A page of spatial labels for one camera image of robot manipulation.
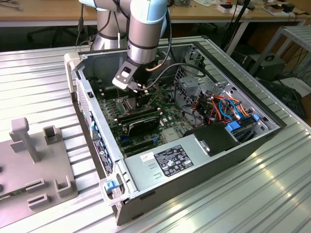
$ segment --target sticker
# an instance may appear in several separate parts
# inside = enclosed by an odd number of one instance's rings
[[[193,166],[181,145],[157,153],[154,157],[167,177]]]
[[[120,197],[120,196],[122,195],[122,190],[121,190],[120,187],[114,188],[114,189],[111,190],[111,193],[112,193],[113,199],[115,199],[115,198],[118,198],[118,197]],[[122,207],[121,202],[122,202],[122,201],[120,201],[120,202],[118,202],[118,203],[116,204],[116,208],[117,208],[118,210],[120,210],[121,207]]]
[[[106,170],[106,173],[112,174],[113,164],[109,158],[108,151],[103,147],[103,143],[100,140],[96,140],[93,141],[93,144]]]
[[[143,154],[140,156],[140,159],[142,160],[142,162],[146,162],[148,160],[154,159],[154,153],[153,152],[149,152],[147,154]]]

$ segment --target blue cable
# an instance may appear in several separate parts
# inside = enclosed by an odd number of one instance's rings
[[[229,118],[229,119],[232,121],[232,118],[231,118],[229,115],[225,114],[225,113],[223,112],[223,110],[222,110],[221,103],[222,103],[223,100],[226,100],[226,101],[228,101],[229,103],[231,103],[231,105],[234,107],[235,111],[238,113],[239,117],[240,117],[240,118],[244,118],[243,114],[238,110],[237,106],[235,105],[235,103],[234,103],[232,100],[229,100],[229,99],[222,99],[222,100],[219,101],[219,110],[220,110],[220,112],[221,112],[225,117]]]
[[[225,114],[225,113],[223,112],[223,110],[222,110],[222,101],[223,101],[223,100],[219,101],[219,104],[218,104],[219,110],[220,110],[221,114],[223,114],[225,117],[229,118],[229,119],[232,121],[231,116]]]

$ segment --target motherboard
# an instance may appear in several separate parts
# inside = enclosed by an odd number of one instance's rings
[[[199,124],[194,117],[189,122],[176,107],[171,85],[157,86],[142,108],[129,108],[128,95],[116,92],[116,98],[99,95],[97,100],[125,157],[177,140]]]

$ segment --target electronic equipment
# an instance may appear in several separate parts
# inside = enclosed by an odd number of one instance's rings
[[[288,3],[288,4],[282,4],[283,11],[286,13],[292,12],[293,9],[295,8],[294,4]]]
[[[260,54],[248,55],[244,59],[242,67],[249,72],[259,57]],[[269,53],[254,73],[254,77],[270,82],[275,81],[277,80],[276,76],[281,73],[285,65],[286,63],[283,59],[273,53]]]
[[[303,105],[301,103],[301,95],[290,87],[280,85],[277,83],[268,82],[265,80],[259,80],[272,94],[274,94],[280,101],[282,101],[287,107],[289,107],[294,113],[301,119],[307,118]]]
[[[156,63],[167,49],[158,47]],[[117,225],[245,160],[286,126],[201,44],[172,49],[183,65],[168,59],[139,96],[112,84],[127,50],[65,55],[71,97]]]

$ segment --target green circuit board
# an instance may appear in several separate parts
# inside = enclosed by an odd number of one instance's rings
[[[195,122],[189,122],[182,112],[176,107],[174,102],[170,102],[171,90],[164,87],[158,87],[155,92],[150,93],[151,97],[148,104],[140,109],[127,108],[126,101],[128,96],[117,97],[105,100],[97,97],[100,108],[110,127],[115,140],[125,157],[144,152],[151,148],[166,144],[172,139],[181,138],[187,130],[192,129]],[[134,137],[126,137],[124,131],[128,124],[118,124],[116,118],[131,116],[142,111],[160,108],[158,112],[150,113],[138,117],[134,121],[139,121],[146,117],[159,116],[160,123],[156,129],[148,133],[143,133]]]

